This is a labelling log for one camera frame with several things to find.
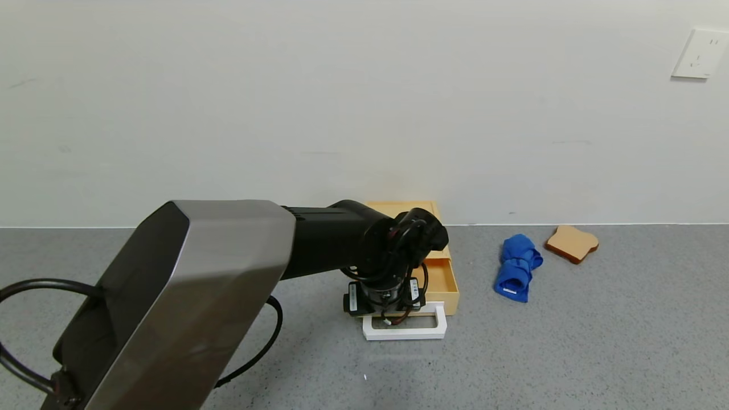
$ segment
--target wall socket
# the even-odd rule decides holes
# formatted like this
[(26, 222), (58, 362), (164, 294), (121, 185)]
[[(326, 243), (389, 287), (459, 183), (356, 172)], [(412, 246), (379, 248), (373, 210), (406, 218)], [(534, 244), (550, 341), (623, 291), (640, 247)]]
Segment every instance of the wall socket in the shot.
[(729, 33), (693, 30), (673, 77), (709, 78), (716, 71), (729, 45)]

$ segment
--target folded blue cloth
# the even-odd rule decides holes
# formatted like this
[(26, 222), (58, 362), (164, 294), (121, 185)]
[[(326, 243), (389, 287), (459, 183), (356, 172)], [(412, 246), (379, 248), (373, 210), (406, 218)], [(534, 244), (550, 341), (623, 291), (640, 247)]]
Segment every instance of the folded blue cloth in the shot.
[(502, 266), (496, 277), (496, 293), (517, 302), (527, 302), (531, 271), (544, 262), (531, 239), (519, 233), (504, 241)]

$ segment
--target toy bread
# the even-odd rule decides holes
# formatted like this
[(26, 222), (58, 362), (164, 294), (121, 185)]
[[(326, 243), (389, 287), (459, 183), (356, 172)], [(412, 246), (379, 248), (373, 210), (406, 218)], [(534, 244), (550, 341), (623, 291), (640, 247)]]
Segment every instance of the toy bread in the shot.
[(598, 245), (597, 237), (592, 233), (582, 232), (574, 226), (561, 225), (547, 240), (545, 248), (578, 264), (588, 253), (595, 252)]

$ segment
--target gray floor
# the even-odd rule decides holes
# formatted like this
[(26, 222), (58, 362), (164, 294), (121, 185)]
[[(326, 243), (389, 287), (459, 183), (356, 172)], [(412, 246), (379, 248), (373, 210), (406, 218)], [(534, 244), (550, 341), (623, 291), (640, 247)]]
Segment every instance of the gray floor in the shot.
[[(520, 232), (542, 243), (552, 228), (451, 228), (461, 305), (442, 341), (366, 342), (341, 311), (348, 280), (339, 273), (283, 282), (278, 341), (204, 408), (729, 409), (729, 226), (586, 230), (600, 250), (581, 266), (545, 252), (521, 304), (491, 290), (499, 246)], [(129, 232), (0, 231), (0, 286), (94, 282)], [(11, 298), (0, 338), (50, 374), (51, 347), (78, 304), (45, 290)], [(231, 367), (255, 354), (274, 322), (264, 309)], [(0, 371), (0, 409), (41, 401)]]

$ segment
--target label sticker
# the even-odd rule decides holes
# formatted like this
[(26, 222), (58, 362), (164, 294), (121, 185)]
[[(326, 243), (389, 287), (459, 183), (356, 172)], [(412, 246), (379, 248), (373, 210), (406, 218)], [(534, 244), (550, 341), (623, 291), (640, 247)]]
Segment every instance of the label sticker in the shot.
[[(420, 292), (418, 291), (418, 280), (415, 278), (410, 280), (410, 295), (412, 296), (412, 301), (420, 297)], [(420, 302), (413, 304), (413, 307), (419, 308)]]
[(349, 311), (357, 311), (357, 285), (354, 283), (349, 285)]

